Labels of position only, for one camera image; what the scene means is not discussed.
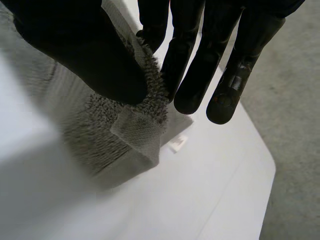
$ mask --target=white surface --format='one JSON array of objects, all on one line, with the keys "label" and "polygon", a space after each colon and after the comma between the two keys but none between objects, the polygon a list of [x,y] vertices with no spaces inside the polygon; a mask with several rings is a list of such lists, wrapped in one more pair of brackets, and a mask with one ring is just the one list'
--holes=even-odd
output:
[{"label": "white surface", "polygon": [[[136,1],[126,2],[138,19]],[[165,44],[156,53],[160,60],[171,35],[169,24]],[[207,120],[206,106],[220,71],[192,116],[194,124],[183,132],[185,145],[177,153],[165,145],[159,166],[112,191],[99,192],[97,198],[86,179],[76,174],[54,127],[20,98],[21,89],[5,71],[0,74],[0,131],[6,134],[0,141],[1,152],[6,150],[0,155],[0,239],[259,238],[275,165],[241,105],[225,125]],[[46,144],[40,144],[43,136],[49,139]],[[31,141],[38,144],[20,148]],[[22,154],[13,154],[17,149]]]}]

